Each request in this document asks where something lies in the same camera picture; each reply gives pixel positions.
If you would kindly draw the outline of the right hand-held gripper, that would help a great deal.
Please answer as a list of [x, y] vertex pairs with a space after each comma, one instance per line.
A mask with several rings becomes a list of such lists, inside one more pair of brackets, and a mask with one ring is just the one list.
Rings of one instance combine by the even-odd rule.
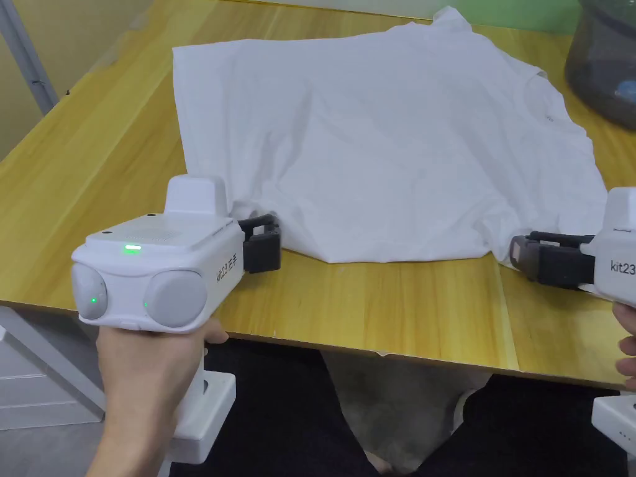
[[[634, 308], [635, 188], [609, 191], [596, 236], [532, 231], [511, 239], [509, 258], [529, 281], [561, 289], [592, 285], [600, 297]], [[596, 398], [591, 422], [635, 458], [634, 393]]]

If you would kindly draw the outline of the person's left hand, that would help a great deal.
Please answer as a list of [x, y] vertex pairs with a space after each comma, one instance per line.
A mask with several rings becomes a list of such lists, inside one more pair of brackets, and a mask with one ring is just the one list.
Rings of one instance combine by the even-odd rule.
[[205, 345], [227, 339], [214, 319], [190, 334], [101, 327], [96, 345], [106, 413], [88, 476], [156, 476]]

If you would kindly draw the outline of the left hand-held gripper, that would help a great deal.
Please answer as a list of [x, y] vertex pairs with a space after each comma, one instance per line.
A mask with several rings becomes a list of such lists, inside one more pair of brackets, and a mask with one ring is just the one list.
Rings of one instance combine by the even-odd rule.
[[[243, 233], [252, 237], [243, 242]], [[213, 319], [243, 270], [279, 270], [281, 257], [275, 215], [243, 219], [239, 226], [227, 211], [221, 179], [176, 176], [163, 213], [92, 234], [75, 250], [79, 319], [99, 329], [190, 334]], [[235, 376], [205, 371], [202, 356], [163, 461], [204, 461], [235, 397]]]

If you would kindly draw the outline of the person's right hand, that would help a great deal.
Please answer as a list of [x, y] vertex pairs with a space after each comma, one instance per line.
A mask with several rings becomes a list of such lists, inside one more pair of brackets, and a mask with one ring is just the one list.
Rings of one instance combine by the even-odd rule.
[[614, 302], [612, 312], [620, 326], [628, 333], [628, 336], [618, 343], [625, 357], [616, 362], [616, 370], [626, 377], [627, 390], [635, 392], [635, 309], [627, 304]]

